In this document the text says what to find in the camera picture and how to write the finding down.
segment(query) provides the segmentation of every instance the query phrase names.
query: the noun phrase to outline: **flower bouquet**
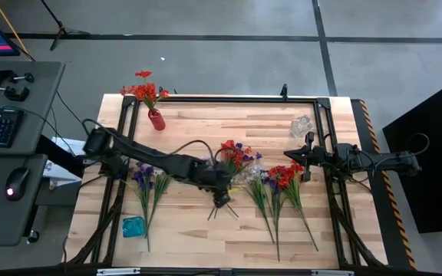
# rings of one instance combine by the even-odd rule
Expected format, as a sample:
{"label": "flower bouquet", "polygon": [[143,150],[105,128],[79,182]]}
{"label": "flower bouquet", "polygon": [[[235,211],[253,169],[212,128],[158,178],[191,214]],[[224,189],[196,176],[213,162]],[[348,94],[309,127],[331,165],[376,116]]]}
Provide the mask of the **flower bouquet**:
{"label": "flower bouquet", "polygon": [[299,186],[301,185],[303,170],[304,168],[302,166],[300,166],[294,160],[291,160],[291,166],[289,168],[285,166],[277,166],[269,170],[269,175],[279,180],[282,191],[284,191],[287,199],[289,199],[292,206],[298,211],[299,217],[305,224],[306,230],[310,234],[313,245],[315,246],[316,251],[318,251],[318,246],[316,245],[308,222],[306,221],[305,213],[303,212],[301,197],[299,194]]}
{"label": "flower bouquet", "polygon": [[265,171],[262,166],[255,164],[240,173],[240,176],[244,178],[243,188],[248,192],[250,197],[252,197],[254,203],[262,213],[266,221],[267,229],[269,230],[270,238],[272,239],[272,243],[274,243],[274,237],[270,230],[266,212],[266,202],[269,202],[267,199],[266,186],[264,185],[267,179],[269,179],[267,171]]}
{"label": "flower bouquet", "polygon": [[285,179],[279,174],[279,170],[284,166],[277,166],[269,170],[269,179],[267,183],[270,186],[270,198],[271,198],[271,215],[274,221],[275,228],[275,243],[277,246],[277,260],[281,261],[279,254],[279,217],[281,215],[282,205],[285,201],[285,196],[282,195],[281,189],[285,186]]}
{"label": "flower bouquet", "polygon": [[163,116],[158,109],[154,108],[154,106],[158,103],[158,101],[163,98],[168,98],[168,90],[164,90],[162,87],[159,88],[158,92],[160,96],[157,97],[157,89],[154,83],[148,82],[147,78],[152,74],[152,71],[141,71],[136,72],[136,77],[142,77],[144,80],[143,85],[130,86],[125,87],[122,86],[120,89],[120,94],[123,96],[125,94],[133,94],[136,96],[138,100],[141,100],[144,104],[146,104],[149,112],[147,116],[150,118],[151,123],[155,130],[163,130],[165,128],[165,121],[163,120]]}
{"label": "flower bouquet", "polygon": [[[234,179],[234,176],[240,174],[254,160],[253,156],[249,156],[249,154],[252,153],[251,147],[243,149],[241,143],[235,143],[233,140],[227,140],[225,143],[222,143],[221,149],[218,150],[216,155],[218,153],[221,153],[223,162],[226,165],[226,170],[232,179]],[[261,158],[262,154],[257,153],[256,159]]]}
{"label": "flower bouquet", "polygon": [[[149,229],[150,224],[156,211],[158,202],[161,196],[168,188],[170,184],[171,177],[165,172],[155,172],[152,166],[146,166],[143,163],[136,163],[137,169],[132,170],[132,180],[137,182],[136,185],[126,182],[136,196],[140,200],[141,207],[143,209],[144,224],[145,224],[145,235],[147,238],[147,250],[150,251],[150,237]],[[155,193],[153,197],[153,211],[151,212],[151,217],[148,219],[148,206],[150,204],[150,191],[155,188]]]}

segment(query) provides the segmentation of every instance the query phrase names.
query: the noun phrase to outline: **gray floor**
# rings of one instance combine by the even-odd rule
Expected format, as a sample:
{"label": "gray floor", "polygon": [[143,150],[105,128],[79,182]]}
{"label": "gray floor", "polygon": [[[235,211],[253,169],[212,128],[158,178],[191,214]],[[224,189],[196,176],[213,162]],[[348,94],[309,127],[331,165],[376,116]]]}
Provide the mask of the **gray floor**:
{"label": "gray floor", "polygon": [[[49,5],[68,27],[93,34],[318,36],[311,0],[49,0]],[[55,32],[39,0],[0,0],[0,6],[18,32]],[[320,0],[319,7],[327,37],[442,38],[442,0]],[[1,16],[0,28],[9,31]],[[182,94],[277,94],[286,83],[291,95],[328,95],[325,69],[328,73],[331,65],[338,95],[365,100],[376,130],[442,88],[442,43],[328,43],[329,64],[322,62],[320,44],[309,41],[66,40],[53,52],[49,40],[24,43],[38,61],[67,63],[60,92],[80,118],[95,118],[102,95],[134,84],[140,69],[152,69],[158,84]],[[54,102],[54,109],[59,132],[83,139],[62,104]],[[381,131],[378,139],[386,150]],[[442,233],[417,233],[401,185],[397,177],[392,180],[417,267],[442,272]],[[71,213],[54,208],[40,215],[41,240],[0,248],[0,269],[57,264]]]}

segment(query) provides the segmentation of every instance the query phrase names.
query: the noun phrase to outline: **red vase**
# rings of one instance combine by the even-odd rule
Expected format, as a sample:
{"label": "red vase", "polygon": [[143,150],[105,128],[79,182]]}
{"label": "red vase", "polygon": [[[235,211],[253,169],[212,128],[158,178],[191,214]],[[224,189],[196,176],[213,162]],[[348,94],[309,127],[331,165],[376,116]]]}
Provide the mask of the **red vase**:
{"label": "red vase", "polygon": [[158,109],[150,110],[147,113],[147,116],[150,118],[151,123],[153,124],[153,127],[155,130],[164,130],[165,128],[165,121],[163,120],[163,116],[161,116],[161,113]]}

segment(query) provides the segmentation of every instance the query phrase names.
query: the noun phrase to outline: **blue glass cube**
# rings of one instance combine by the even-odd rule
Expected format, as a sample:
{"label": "blue glass cube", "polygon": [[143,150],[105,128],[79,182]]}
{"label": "blue glass cube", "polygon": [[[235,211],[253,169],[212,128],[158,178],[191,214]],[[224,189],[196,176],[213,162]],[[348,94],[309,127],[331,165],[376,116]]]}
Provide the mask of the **blue glass cube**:
{"label": "blue glass cube", "polygon": [[146,233],[144,226],[143,217],[124,218],[122,221],[122,234],[124,238],[144,235]]}

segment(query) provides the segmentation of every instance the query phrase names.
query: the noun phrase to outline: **black computer mouse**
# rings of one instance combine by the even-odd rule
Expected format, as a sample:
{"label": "black computer mouse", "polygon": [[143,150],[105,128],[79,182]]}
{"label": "black computer mouse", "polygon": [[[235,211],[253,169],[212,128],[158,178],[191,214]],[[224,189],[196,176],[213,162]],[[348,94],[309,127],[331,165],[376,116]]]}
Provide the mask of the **black computer mouse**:
{"label": "black computer mouse", "polygon": [[30,169],[17,168],[9,174],[6,180],[5,194],[6,199],[11,201],[20,200],[25,194],[27,188],[27,178],[30,174]]}

